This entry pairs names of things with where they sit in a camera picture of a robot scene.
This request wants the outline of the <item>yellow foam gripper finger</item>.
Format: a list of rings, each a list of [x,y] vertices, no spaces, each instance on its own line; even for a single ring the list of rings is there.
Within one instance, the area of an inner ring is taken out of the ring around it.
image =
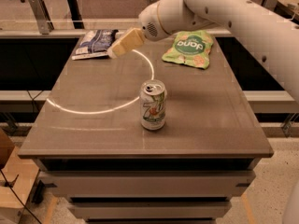
[[[140,28],[130,28],[108,48],[107,55],[110,58],[120,57],[133,49],[141,47],[145,40],[146,38]]]

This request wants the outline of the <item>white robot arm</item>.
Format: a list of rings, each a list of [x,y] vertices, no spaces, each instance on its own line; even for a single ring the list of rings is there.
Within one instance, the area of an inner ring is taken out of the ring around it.
[[[264,69],[299,102],[299,29],[292,21],[250,0],[160,0],[138,16],[139,27],[108,49],[116,58],[148,40],[178,31],[219,25],[227,29]]]

